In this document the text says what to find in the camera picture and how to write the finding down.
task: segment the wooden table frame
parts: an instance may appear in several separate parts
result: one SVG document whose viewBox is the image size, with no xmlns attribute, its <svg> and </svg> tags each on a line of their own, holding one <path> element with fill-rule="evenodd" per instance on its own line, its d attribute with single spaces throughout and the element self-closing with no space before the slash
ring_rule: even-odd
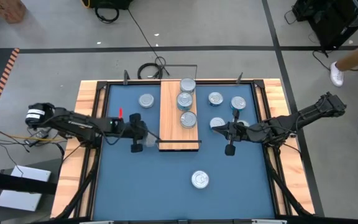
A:
<svg viewBox="0 0 358 224">
<path fill-rule="evenodd" d="M 128 85 L 159 85 L 160 82 L 172 80 L 128 80 Z M 236 83 L 235 79 L 199 79 L 199 84 L 227 84 Z M 254 101 L 258 120 L 269 119 L 272 116 L 288 115 L 287 102 L 279 79 L 250 80 L 243 79 L 241 83 L 251 84 L 254 92 Z M 94 117 L 106 115 L 108 106 L 109 85 L 123 85 L 122 80 L 92 80 L 82 81 L 78 93 L 75 112 L 87 114 Z M 289 146 L 298 148 L 296 139 L 289 138 L 286 142 Z M 66 154 L 79 145 L 76 139 L 68 141 Z M 302 206 L 314 213 L 309 187 L 306 181 L 305 170 L 298 152 L 288 146 L 280 148 L 281 154 L 272 148 L 264 149 L 264 156 L 268 156 L 278 175 L 285 181 L 295 198 Z M 95 158 L 95 150 L 79 148 L 62 165 L 58 187 L 53 203 L 51 217 L 56 217 L 70 202 L 72 196 L 78 189 L 89 172 Z M 273 208 L 275 215 L 296 215 L 296 212 L 283 197 L 278 185 L 269 178 L 270 191 L 272 193 Z M 74 217 L 92 217 L 94 194 L 97 179 L 92 181 L 78 203 L 76 210 L 71 214 Z"/>
</svg>

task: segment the person's leg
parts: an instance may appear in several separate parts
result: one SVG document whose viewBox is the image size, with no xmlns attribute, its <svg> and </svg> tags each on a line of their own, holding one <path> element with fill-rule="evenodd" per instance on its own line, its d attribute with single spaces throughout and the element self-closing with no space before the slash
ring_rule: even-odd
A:
<svg viewBox="0 0 358 224">
<path fill-rule="evenodd" d="M 343 84 L 343 72 L 358 66 L 358 49 L 353 50 L 351 54 L 331 64 L 331 81 L 336 86 Z"/>
</svg>

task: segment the wooden board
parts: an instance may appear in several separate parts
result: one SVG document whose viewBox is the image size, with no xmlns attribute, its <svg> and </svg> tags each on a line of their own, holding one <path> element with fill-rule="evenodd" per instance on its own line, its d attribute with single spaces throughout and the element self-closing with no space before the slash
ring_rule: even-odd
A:
<svg viewBox="0 0 358 224">
<path fill-rule="evenodd" d="M 184 128 L 180 124 L 183 111 L 177 107 L 177 96 L 180 93 L 180 81 L 161 82 L 160 104 L 160 138 L 161 140 L 198 140 L 198 125 L 194 128 Z M 197 115 L 196 92 L 193 93 L 193 106 L 190 109 Z M 161 151 L 198 150 L 198 143 L 159 143 Z"/>
<path fill-rule="evenodd" d="M 121 82 L 122 80 L 108 80 L 109 82 Z M 149 80 L 136 80 L 137 82 L 148 82 Z M 78 92 L 78 97 L 75 105 L 75 112 L 82 114 L 91 114 L 93 108 L 94 96 L 96 93 L 96 84 L 98 80 L 82 81 L 80 85 L 80 90 Z M 283 88 L 281 86 L 280 79 L 264 79 L 265 89 L 267 92 L 267 99 L 270 107 L 270 113 L 273 117 L 280 115 L 288 115 L 289 110 L 287 106 L 287 101 L 285 100 L 285 95 Z M 262 96 L 258 93 L 259 105 L 260 108 L 263 108 Z M 99 99 L 98 106 L 98 116 L 101 114 L 101 102 L 103 99 Z M 264 110 L 261 111 L 262 116 L 265 116 Z M 287 144 L 298 148 L 296 139 L 288 139 Z M 68 154 L 70 150 L 73 150 L 77 147 L 75 140 L 70 140 L 67 144 Z M 295 198 L 302 204 L 302 206 L 309 211 L 314 213 L 313 203 L 311 201 L 311 196 L 309 192 L 308 183 L 306 181 L 305 171 L 303 169 L 302 160 L 299 153 L 294 149 L 291 149 L 286 146 L 281 148 L 281 161 L 284 170 L 285 182 L 295 196 Z M 78 184 L 80 182 L 80 172 L 83 164 L 83 159 L 85 155 L 85 150 L 80 148 L 73 155 L 71 155 L 65 163 L 62 165 L 62 172 L 59 177 L 58 188 L 55 194 L 55 200 L 53 202 L 53 208 L 51 217 L 56 217 L 60 214 L 63 209 L 68 205 L 75 192 L 78 189 Z M 93 153 L 89 157 L 89 163 L 93 161 Z M 283 206 L 283 198 L 280 189 L 276 185 L 276 192 L 278 196 L 278 202 L 280 206 L 280 213 L 285 214 Z M 88 202 L 88 191 L 84 193 L 82 200 L 82 207 L 80 216 L 85 216 L 86 204 Z"/>
</svg>

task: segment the silver can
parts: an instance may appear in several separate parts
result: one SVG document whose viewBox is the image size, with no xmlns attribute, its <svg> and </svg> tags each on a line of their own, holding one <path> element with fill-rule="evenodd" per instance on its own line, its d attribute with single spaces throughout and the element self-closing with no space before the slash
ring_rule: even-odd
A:
<svg viewBox="0 0 358 224">
<path fill-rule="evenodd" d="M 211 106 L 219 106 L 223 102 L 223 96 L 218 92 L 212 92 L 208 95 L 208 101 Z"/>
<path fill-rule="evenodd" d="M 184 78 L 180 80 L 180 91 L 185 93 L 193 93 L 196 89 L 196 82 L 192 78 Z"/>
<path fill-rule="evenodd" d="M 184 128 L 192 128 L 192 127 L 196 126 L 196 123 L 197 123 L 197 115 L 195 115 L 191 111 L 184 112 L 180 116 L 180 124 Z"/>
<path fill-rule="evenodd" d="M 191 176 L 191 183 L 198 189 L 203 189 L 209 184 L 209 177 L 206 172 L 198 170 Z"/>
<path fill-rule="evenodd" d="M 193 97 L 189 93 L 180 93 L 177 98 L 178 109 L 181 111 L 188 111 L 193 104 Z"/>
<path fill-rule="evenodd" d="M 234 110 L 242 110 L 246 107 L 246 100 L 241 96 L 235 96 L 231 98 L 230 107 Z"/>
<path fill-rule="evenodd" d="M 219 127 L 224 125 L 225 122 L 222 118 L 212 118 L 209 122 L 209 127 L 212 129 L 213 127 Z"/>
<path fill-rule="evenodd" d="M 237 123 L 242 123 L 244 126 L 249 127 L 249 123 L 247 121 L 244 120 L 237 120 Z"/>
<path fill-rule="evenodd" d="M 139 104 L 143 108 L 150 108 L 154 105 L 154 97 L 151 94 L 143 94 L 139 97 Z"/>
</svg>

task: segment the red object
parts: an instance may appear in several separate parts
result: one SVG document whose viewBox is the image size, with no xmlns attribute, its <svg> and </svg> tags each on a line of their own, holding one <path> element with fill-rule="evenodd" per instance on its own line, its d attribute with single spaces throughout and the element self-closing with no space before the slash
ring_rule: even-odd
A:
<svg viewBox="0 0 358 224">
<path fill-rule="evenodd" d="M 118 115 L 119 119 L 122 119 L 122 108 L 119 108 L 119 115 Z"/>
</svg>

